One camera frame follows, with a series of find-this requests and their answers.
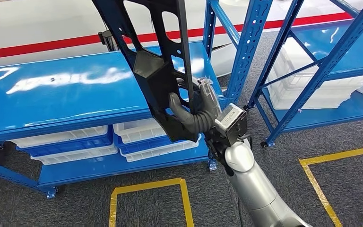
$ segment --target blue metal shelf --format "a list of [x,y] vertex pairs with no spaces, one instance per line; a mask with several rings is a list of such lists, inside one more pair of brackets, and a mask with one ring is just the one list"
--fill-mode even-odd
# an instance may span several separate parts
[[[352,21],[302,26],[292,28],[294,38],[315,59],[326,57],[346,32]],[[332,75],[351,72],[353,75],[363,75],[363,33],[355,39],[353,46],[331,71]]]
[[[251,0],[241,35],[216,0],[207,0],[203,42],[189,44],[192,75],[210,78],[221,107],[237,102],[272,0]],[[237,46],[231,79],[222,93],[210,64],[215,12]],[[160,53],[159,47],[148,50]],[[184,64],[177,58],[177,70]],[[142,92],[120,52],[0,67],[0,141],[150,118]],[[120,154],[43,166],[39,181],[0,166],[0,177],[55,196],[55,185],[207,160],[197,148],[128,163]]]
[[[358,92],[352,93],[351,98],[343,102],[337,109],[301,110],[302,106],[323,82],[363,75],[363,9],[358,13],[343,0],[332,0],[332,2],[351,13],[355,19],[292,28],[303,0],[292,1],[254,92],[245,107],[249,109],[257,106],[269,128],[270,135],[265,138],[265,142],[262,143],[263,146],[274,145],[274,140],[286,131],[363,119],[363,95]],[[270,102],[266,87],[310,66],[304,66],[271,82],[266,82],[275,59],[289,36],[293,37],[314,61],[310,65],[317,64],[319,69],[290,109],[275,110]],[[266,104],[270,106],[272,114],[277,119],[275,127],[259,102],[261,95],[265,97]]]
[[[190,43],[190,56],[193,76],[209,77],[228,103],[202,42]],[[150,117],[120,52],[0,67],[0,141]]]
[[[268,89],[264,88],[262,91],[264,97],[270,103]],[[275,110],[271,103],[270,107],[278,121],[281,121],[287,113],[287,110]],[[355,91],[351,94],[351,98],[344,101],[339,108],[302,110],[301,113],[298,113],[287,124],[284,132],[298,131],[361,119],[363,119],[363,94]]]
[[171,154],[127,162],[119,153],[103,157],[43,166],[39,186],[55,186],[100,177],[133,173],[208,160],[208,148],[201,140],[199,146]]

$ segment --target shelf upright post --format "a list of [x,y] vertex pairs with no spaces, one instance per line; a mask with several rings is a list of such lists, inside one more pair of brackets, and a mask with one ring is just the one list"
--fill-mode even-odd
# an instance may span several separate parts
[[207,4],[205,6],[204,37],[202,42],[209,59],[211,59],[212,45],[214,43],[215,23],[216,15],[212,10],[211,0],[207,0]]
[[248,5],[230,81],[225,91],[225,96],[235,104],[239,101],[271,5],[272,0],[251,0]]
[[298,96],[296,101],[293,103],[292,107],[290,107],[279,124],[271,132],[271,135],[266,140],[268,145],[272,144],[273,140],[283,132],[287,124],[298,113],[298,110],[307,102],[315,90],[318,89],[322,83],[327,80],[329,73],[343,58],[345,53],[350,49],[350,47],[362,33],[363,9],[354,19],[350,27],[343,34],[335,47],[330,51],[329,55],[326,56],[324,61],[319,65],[319,69],[314,74],[308,85],[301,92],[300,96]]
[[269,53],[269,57],[264,65],[261,75],[258,78],[257,84],[254,88],[254,92],[252,93],[250,100],[247,103],[247,106],[245,106],[245,109],[250,109],[250,108],[254,107],[254,105],[255,105],[254,100],[255,99],[258,100],[258,98],[261,94],[261,87],[265,84],[265,81],[267,80],[269,72],[272,69],[273,64],[275,63],[276,57],[279,55],[280,49],[282,48],[283,44],[285,43],[287,37],[290,34],[290,29],[293,25],[295,18],[297,17],[297,14],[298,14],[303,2],[304,2],[304,0],[293,0],[292,4],[290,5],[290,8],[289,8],[289,10],[286,14],[285,20],[283,22],[283,25],[280,28],[279,33],[277,34],[276,40]]

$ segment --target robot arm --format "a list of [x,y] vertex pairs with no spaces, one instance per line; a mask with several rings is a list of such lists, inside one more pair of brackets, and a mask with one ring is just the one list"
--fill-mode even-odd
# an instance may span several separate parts
[[[310,225],[295,214],[279,196],[255,161],[251,145],[243,142],[248,137],[245,136],[246,112],[234,104],[229,104],[220,112],[219,104],[216,98],[213,98],[215,95],[213,89],[211,87],[208,89],[206,86],[209,84],[208,79],[204,79],[199,85],[204,103],[200,113],[212,116],[213,124],[210,129],[199,132],[204,133],[205,142],[212,156],[225,167],[230,182],[249,211],[255,226],[309,227]],[[170,103],[174,115],[186,125],[186,128],[196,130],[194,133],[198,133],[198,129],[202,128],[194,124],[207,122],[207,119],[201,121],[201,117],[193,116],[184,108],[175,105],[178,103]]]

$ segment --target blue shelf board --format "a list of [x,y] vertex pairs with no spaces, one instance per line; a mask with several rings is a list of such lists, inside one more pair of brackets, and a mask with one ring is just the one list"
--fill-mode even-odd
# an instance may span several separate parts
[[166,155],[127,162],[120,153],[72,162],[42,166],[38,185],[55,186],[100,177],[146,171],[208,160],[208,148],[201,140],[199,146]]
[[[210,77],[222,97],[202,42],[190,43],[190,58],[193,76]],[[149,117],[121,52],[0,67],[0,141]]]
[[[302,46],[305,46],[319,60],[330,53],[351,23],[352,20],[294,27],[292,32]],[[349,70],[358,70],[360,74],[363,70],[363,33],[331,73]]]
[[[264,97],[270,100],[268,89],[264,88],[262,92]],[[272,105],[270,108],[279,122],[287,112],[287,110],[275,110]],[[350,99],[342,102],[336,109],[303,109],[288,123],[284,131],[297,131],[361,119],[363,119],[363,94],[355,91]]]

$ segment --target yellow floor marking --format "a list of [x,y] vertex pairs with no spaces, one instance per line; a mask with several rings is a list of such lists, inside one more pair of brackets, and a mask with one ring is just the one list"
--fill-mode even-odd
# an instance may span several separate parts
[[181,188],[181,197],[183,200],[183,207],[184,207],[184,213],[186,216],[187,227],[193,227],[194,222],[193,222],[193,216],[192,216],[192,212],[191,212],[189,192],[187,191],[186,180],[184,180],[182,178],[174,178],[174,179],[170,179],[170,180],[155,181],[155,182],[149,182],[149,183],[140,183],[140,184],[115,188],[111,194],[111,204],[110,204],[110,211],[109,211],[109,226],[111,226],[111,227],[116,226],[116,207],[117,207],[118,194],[172,186],[172,185],[177,185],[177,184],[179,184],[180,188]]
[[337,217],[336,213],[334,212],[333,208],[329,204],[328,200],[326,199],[326,196],[323,193],[322,189],[320,188],[314,175],[312,174],[309,165],[316,164],[316,163],[322,163],[322,162],[328,162],[328,161],[334,161],[334,160],[338,160],[338,159],[342,159],[342,158],[346,158],[346,157],[354,157],[354,156],[358,156],[358,155],[363,155],[363,148],[357,149],[357,150],[339,152],[336,154],[323,155],[323,156],[311,157],[311,158],[306,158],[306,159],[298,159],[300,161],[301,166],[304,169],[305,174],[307,174],[307,177],[310,180],[316,194],[318,195],[318,198],[320,199],[323,207],[325,208],[326,212],[329,214],[330,219],[332,219],[333,223],[337,227],[341,227],[343,225],[340,222],[339,218]]

